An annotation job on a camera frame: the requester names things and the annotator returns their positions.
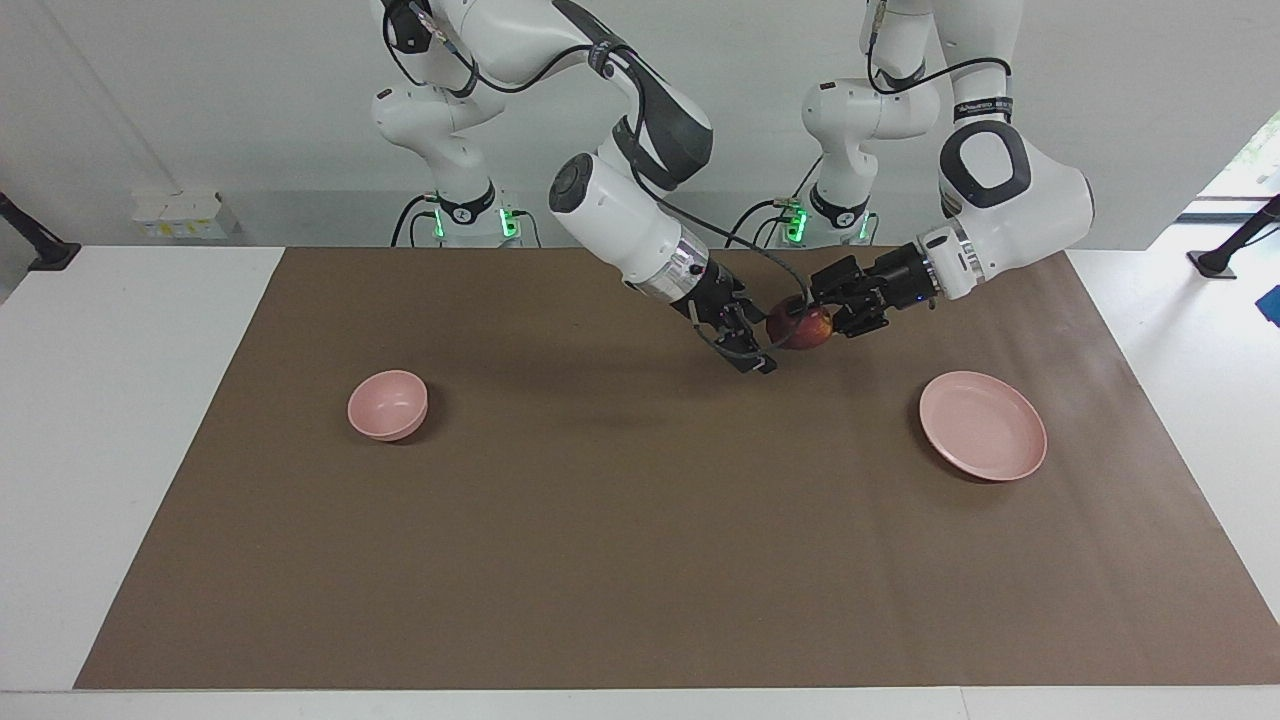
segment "brown paper mat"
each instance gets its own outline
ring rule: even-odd
[[[618,282],[572,250],[289,250],[77,687],[1280,683],[1064,256],[769,377]],[[431,386],[407,445],[346,424],[387,368]],[[955,369],[1038,406],[1036,477],[929,450],[916,401]]]

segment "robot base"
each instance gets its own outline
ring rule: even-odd
[[[512,215],[513,210],[512,197],[497,188],[493,205],[470,223],[458,223],[436,210],[431,237],[444,247],[524,247],[520,220]]]
[[[1187,259],[1192,261],[1192,265],[1196,265],[1196,269],[1199,270],[1199,274],[1204,275],[1206,278],[1208,278],[1211,281],[1234,281],[1234,279],[1236,279],[1235,273],[1231,272],[1231,268],[1224,268],[1221,273],[1215,273],[1213,270],[1210,270],[1204,265],[1201,265],[1199,259],[1203,255],[1208,255],[1208,252],[1207,251],[1201,251],[1201,250],[1192,250],[1190,252],[1187,254]]]
[[[32,260],[27,270],[32,273],[54,273],[58,270],[65,270],[72,260],[76,259],[76,254],[79,252],[81,245],[78,242],[64,242],[58,246],[59,251],[63,252],[61,256],[45,254],[40,258]]]
[[[864,213],[849,228],[835,228],[823,218],[809,213],[808,222],[800,234],[800,242],[790,242],[786,231],[787,224],[782,224],[774,231],[772,247],[837,247],[837,246],[869,246],[876,241],[876,231],[879,229],[879,215]]]

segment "black cable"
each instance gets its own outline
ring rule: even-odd
[[[457,47],[454,47],[452,44],[445,45],[445,47],[448,47],[449,53],[452,53],[453,56],[457,58],[457,60],[460,63],[462,63],[462,67],[466,68],[467,72],[471,73],[471,77],[474,77],[477,81],[483,82],[485,86],[488,86],[488,87],[490,87],[493,90],[497,90],[498,92],[504,92],[507,95],[516,95],[518,92],[524,92],[524,91],[529,90],[530,87],[532,87],[532,86],[538,85],[539,82],[541,82],[541,79],[544,77],[547,77],[547,73],[552,72],[552,68],[554,68],[564,58],[568,58],[573,53],[581,53],[584,50],[590,50],[591,49],[590,45],[575,45],[572,47],[566,47],[564,50],[561,50],[554,58],[552,58],[552,60],[549,63],[547,63],[547,65],[544,65],[543,69],[538,70],[538,74],[535,74],[532,78],[525,81],[521,85],[517,85],[517,86],[513,86],[513,87],[506,87],[506,86],[498,85],[498,83],[490,81],[489,78],[484,77],[484,73],[480,72],[480,68],[476,67],[476,64],[472,63],[471,60],[467,60],[466,58],[463,58],[462,53],[458,53]]]
[[[399,243],[399,233],[401,231],[404,229],[404,220],[408,219],[408,214],[413,210],[413,208],[416,208],[419,202],[435,202],[435,201],[436,199],[434,195],[417,195],[413,197],[413,200],[408,201],[408,205],[406,205],[404,209],[401,210],[399,219],[396,220],[396,229],[392,231],[392,247],[396,247]]]
[[[435,213],[434,211],[431,211],[431,213],[419,213],[417,215],[413,215],[412,220],[408,222],[408,246],[410,247],[417,247],[417,238],[413,236],[413,228],[417,225],[417,222],[421,220],[422,218],[431,218],[434,220],[435,219]]]
[[[938,72],[936,72],[936,73],[933,73],[931,76],[925,76],[925,77],[923,77],[920,79],[911,81],[911,82],[906,83],[905,86],[899,87],[896,90],[895,88],[882,88],[876,82],[876,74],[872,70],[872,56],[876,54],[876,42],[877,42],[877,40],[879,40],[879,31],[878,29],[874,31],[874,32],[872,32],[870,41],[867,44],[867,81],[872,85],[872,90],[874,90],[876,92],[879,92],[881,95],[901,95],[901,94],[904,94],[904,92],[906,92],[909,90],[914,90],[916,87],[920,87],[922,85],[933,82],[933,81],[938,79],[942,76],[951,74],[951,73],[954,73],[956,70],[963,70],[963,69],[970,68],[973,65],[984,65],[984,64],[1000,65],[1001,68],[1005,69],[1005,77],[1012,77],[1012,74],[1014,74],[1014,68],[1009,64],[1007,60],[1004,60],[1001,58],[974,58],[972,60],[965,60],[963,63],[956,63],[955,65],[951,65],[950,68],[938,70]]]
[[[763,209],[765,209],[765,208],[769,208],[769,206],[772,206],[772,205],[773,205],[773,201],[772,201],[772,200],[762,200],[762,201],[756,202],[755,205],[751,205],[751,206],[750,206],[750,208],[749,208],[749,209],[746,210],[746,213],[742,213],[742,217],[740,217],[740,218],[737,219],[737,222],[736,222],[736,223],[733,223],[733,229],[728,231],[728,232],[730,232],[730,234],[737,234],[737,231],[742,229],[742,225],[745,225],[745,224],[746,224],[746,220],[748,220],[748,219],[749,219],[749,218],[750,218],[751,215],[754,215],[754,214],[756,214],[758,211],[760,211],[760,210],[763,210]],[[724,241],[724,250],[728,250],[728,247],[730,247],[731,245],[733,245],[733,241],[732,241],[732,240],[726,240],[726,241]]]
[[[534,214],[530,213],[529,210],[516,210],[515,213],[511,214],[511,217],[513,217],[513,218],[529,218],[529,222],[534,224],[534,242],[536,242],[538,247],[541,249],[543,247],[543,234],[540,232],[538,232],[538,218],[535,218]]]
[[[781,225],[785,222],[786,220],[783,220],[783,219],[769,218],[768,220],[764,220],[763,223],[760,223],[760,227],[755,228],[755,237],[751,238],[751,245],[759,245],[760,243],[760,233],[764,232],[764,228],[771,227],[771,225],[773,225],[774,228],[777,228],[777,225]],[[769,242],[772,242],[772,241],[773,241],[773,236],[769,234],[769,238],[764,241],[764,249],[765,250],[768,250]]]
[[[818,165],[820,164],[822,164],[822,155],[818,155],[818,159],[814,160],[813,165],[809,167],[809,172],[804,174],[804,179],[800,181],[800,184],[796,186],[796,191],[791,193],[791,200],[800,200],[800,191],[804,190],[805,183],[809,182],[809,178],[813,177],[813,173],[818,170]],[[773,231],[778,229],[778,227],[782,224],[783,220],[786,220],[786,218],[787,218],[787,209],[783,208],[782,211],[778,213],[778,217],[774,218],[777,223],[774,223],[773,229],[769,231],[769,238],[764,241],[765,247],[773,245]]]
[[[1262,242],[1263,240],[1274,236],[1277,231],[1280,231],[1280,227],[1271,228],[1271,232],[1267,232],[1266,234],[1260,234],[1258,237],[1251,240],[1249,242],[1245,242],[1242,247],[1251,247],[1253,245],[1257,245],[1257,243]]]

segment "black stand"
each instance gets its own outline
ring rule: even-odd
[[[1262,232],[1262,228],[1276,220],[1280,220],[1280,195],[1272,197],[1265,208],[1240,225],[1240,229],[1235,231],[1221,247],[1208,252],[1193,250],[1187,254],[1187,258],[1190,259],[1192,265],[1196,265],[1196,269],[1206,278],[1234,281],[1235,273],[1228,266],[1231,263],[1231,255],[1235,255],[1242,247],[1248,245],[1251,240]]]
[[[27,242],[36,249],[40,258],[27,268],[32,272],[61,270],[70,264],[72,258],[79,252],[81,246],[74,242],[63,242],[49,228],[38,220],[23,213],[9,197],[0,192],[0,217],[3,217],[18,234],[27,238]]]

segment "green indicator light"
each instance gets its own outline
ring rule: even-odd
[[[502,217],[502,234],[507,236],[508,240],[520,234],[520,223],[511,217],[509,210],[503,208],[498,210],[498,214]]]
[[[795,215],[787,224],[787,242],[800,245],[804,242],[804,229],[809,225],[809,211],[804,208],[792,206]]]
[[[874,241],[876,232],[879,229],[879,215],[876,213],[867,213],[863,217],[863,229],[858,233],[858,240]]]

